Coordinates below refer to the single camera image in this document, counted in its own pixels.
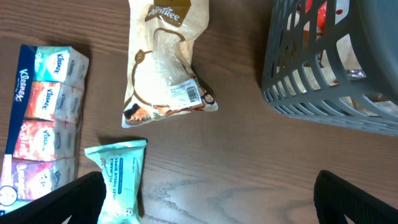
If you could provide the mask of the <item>teal wet wipes pack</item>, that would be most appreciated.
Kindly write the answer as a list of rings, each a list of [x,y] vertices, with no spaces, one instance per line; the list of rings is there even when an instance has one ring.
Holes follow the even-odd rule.
[[[101,169],[106,185],[98,223],[140,224],[137,193],[146,146],[143,139],[85,149],[85,156]]]

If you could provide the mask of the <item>Kleenex tissue multipack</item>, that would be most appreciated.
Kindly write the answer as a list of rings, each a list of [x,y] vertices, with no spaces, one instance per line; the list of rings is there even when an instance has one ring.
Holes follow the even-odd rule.
[[[75,179],[88,66],[71,46],[21,46],[1,171],[2,215]]]

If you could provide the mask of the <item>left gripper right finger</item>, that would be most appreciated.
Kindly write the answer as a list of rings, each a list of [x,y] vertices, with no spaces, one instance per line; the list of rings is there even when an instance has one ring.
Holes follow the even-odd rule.
[[[319,223],[397,223],[397,209],[327,170],[313,188]]]

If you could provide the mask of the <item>orange pasta package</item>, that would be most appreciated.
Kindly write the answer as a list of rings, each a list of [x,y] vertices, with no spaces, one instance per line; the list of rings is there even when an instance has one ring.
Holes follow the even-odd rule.
[[[312,7],[312,0],[306,0],[305,12],[308,12]],[[317,27],[323,32],[325,30],[327,2],[325,1],[317,12]]]

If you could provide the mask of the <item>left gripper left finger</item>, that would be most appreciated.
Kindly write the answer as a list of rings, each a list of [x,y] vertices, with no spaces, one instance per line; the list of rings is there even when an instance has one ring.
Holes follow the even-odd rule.
[[[100,172],[86,174],[1,216],[1,224],[97,223],[106,186]]]

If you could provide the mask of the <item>brown-white snack bag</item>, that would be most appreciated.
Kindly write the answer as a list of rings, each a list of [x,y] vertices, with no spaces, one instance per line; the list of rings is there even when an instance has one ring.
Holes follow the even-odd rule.
[[[130,128],[218,104],[192,69],[193,45],[209,23],[209,0],[129,0],[127,87],[121,126]]]
[[[361,66],[358,63],[358,60],[355,56],[350,36],[347,34],[342,37],[336,43],[336,47],[338,50],[338,54],[340,56],[341,62],[346,70],[347,76],[351,80],[359,80],[366,78],[365,72],[362,70]],[[323,52],[319,53],[317,56],[318,64],[321,68],[321,74],[324,76],[326,82],[330,86],[336,86],[339,84],[331,65],[328,60],[327,52],[324,50]],[[319,90],[320,84],[317,82],[315,78],[314,72],[312,70],[312,63],[306,62],[303,65],[304,75],[306,76],[311,88],[313,90]],[[307,90],[304,87],[303,81],[300,79],[300,75],[298,70],[294,70],[292,72],[293,78],[285,77],[285,82],[287,85],[287,89],[291,95],[295,95],[296,92],[293,88],[292,83],[295,82],[298,86],[298,89],[301,93],[306,93]],[[397,105],[394,104],[392,101],[388,100],[384,95],[380,93],[370,94],[367,96],[373,103],[375,103],[380,109],[387,111],[393,115],[397,114]],[[347,103],[350,107],[359,112],[366,114],[368,116],[376,116],[376,113],[366,109],[365,107],[361,106],[356,100],[352,99],[349,96],[342,97],[342,100]]]

